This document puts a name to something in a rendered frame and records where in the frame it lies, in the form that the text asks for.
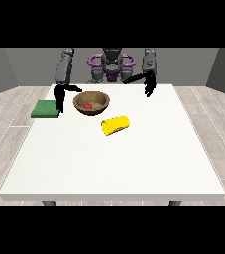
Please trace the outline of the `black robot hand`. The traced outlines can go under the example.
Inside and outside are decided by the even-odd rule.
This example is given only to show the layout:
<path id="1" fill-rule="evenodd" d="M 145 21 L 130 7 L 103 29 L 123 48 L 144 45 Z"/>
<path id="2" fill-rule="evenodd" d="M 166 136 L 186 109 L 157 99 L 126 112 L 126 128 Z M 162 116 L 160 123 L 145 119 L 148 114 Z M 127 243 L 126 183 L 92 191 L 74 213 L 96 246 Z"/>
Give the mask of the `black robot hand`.
<path id="1" fill-rule="evenodd" d="M 156 76 L 155 73 L 152 70 L 148 70 L 145 73 L 140 73 L 133 75 L 123 81 L 124 84 L 129 84 L 134 81 L 139 81 L 141 79 L 144 79 L 144 85 L 145 85 L 145 94 L 150 97 L 153 94 L 154 89 L 156 88 L 157 82 L 156 82 Z"/>
<path id="2" fill-rule="evenodd" d="M 63 104 L 65 99 L 65 93 L 67 91 L 75 91 L 81 92 L 82 89 L 77 87 L 76 85 L 69 85 L 69 84 L 58 84 L 54 88 L 54 97 L 56 100 L 56 109 L 59 112 L 63 112 Z"/>

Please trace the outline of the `green square pad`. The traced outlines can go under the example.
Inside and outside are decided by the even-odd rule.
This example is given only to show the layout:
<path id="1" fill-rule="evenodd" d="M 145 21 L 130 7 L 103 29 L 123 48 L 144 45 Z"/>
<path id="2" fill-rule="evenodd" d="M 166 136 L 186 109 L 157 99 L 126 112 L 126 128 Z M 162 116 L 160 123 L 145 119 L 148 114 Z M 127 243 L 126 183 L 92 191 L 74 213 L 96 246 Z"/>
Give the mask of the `green square pad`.
<path id="1" fill-rule="evenodd" d="M 54 100 L 39 100 L 32 113 L 32 118 L 58 118 L 59 111 L 56 109 Z"/>

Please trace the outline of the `brown wooden bowl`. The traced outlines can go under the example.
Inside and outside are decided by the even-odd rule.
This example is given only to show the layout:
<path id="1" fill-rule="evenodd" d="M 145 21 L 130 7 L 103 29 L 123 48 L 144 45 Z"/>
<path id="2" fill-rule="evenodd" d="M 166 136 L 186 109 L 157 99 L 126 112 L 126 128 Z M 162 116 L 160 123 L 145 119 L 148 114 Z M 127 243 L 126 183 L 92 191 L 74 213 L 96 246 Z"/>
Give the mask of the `brown wooden bowl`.
<path id="1" fill-rule="evenodd" d="M 84 109 L 85 103 L 92 104 L 92 109 Z M 73 106 L 83 115 L 95 116 L 101 114 L 109 105 L 110 97 L 101 91 L 81 92 L 73 98 Z"/>

